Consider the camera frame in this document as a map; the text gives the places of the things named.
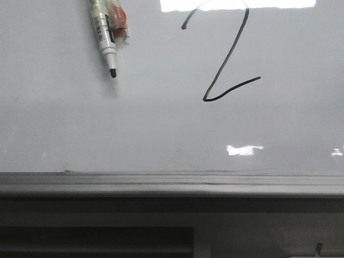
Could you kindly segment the white whiteboard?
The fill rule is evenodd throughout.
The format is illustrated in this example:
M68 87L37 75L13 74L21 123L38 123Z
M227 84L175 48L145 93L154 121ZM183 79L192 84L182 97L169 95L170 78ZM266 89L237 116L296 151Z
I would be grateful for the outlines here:
M1 171L343 174L343 1L1 1Z

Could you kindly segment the red pad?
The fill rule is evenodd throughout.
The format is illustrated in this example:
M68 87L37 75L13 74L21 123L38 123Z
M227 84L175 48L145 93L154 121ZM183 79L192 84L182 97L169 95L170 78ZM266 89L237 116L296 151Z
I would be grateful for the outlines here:
M125 42L130 36L127 15L120 1L105 1L109 13L110 30L116 40Z

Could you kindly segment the white black-tip whiteboard marker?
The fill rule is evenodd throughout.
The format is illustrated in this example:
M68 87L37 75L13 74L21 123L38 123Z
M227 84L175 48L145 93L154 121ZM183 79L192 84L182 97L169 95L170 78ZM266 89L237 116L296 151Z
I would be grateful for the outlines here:
M116 44L110 27L109 11L105 1L90 0L89 9L96 33L99 50L106 61L112 78L117 77Z

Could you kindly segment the grey whiteboard marker tray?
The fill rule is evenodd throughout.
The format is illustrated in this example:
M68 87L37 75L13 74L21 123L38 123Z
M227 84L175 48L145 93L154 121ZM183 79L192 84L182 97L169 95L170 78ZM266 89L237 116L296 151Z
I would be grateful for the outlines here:
M170 173L2 172L2 197L342 198L343 176Z

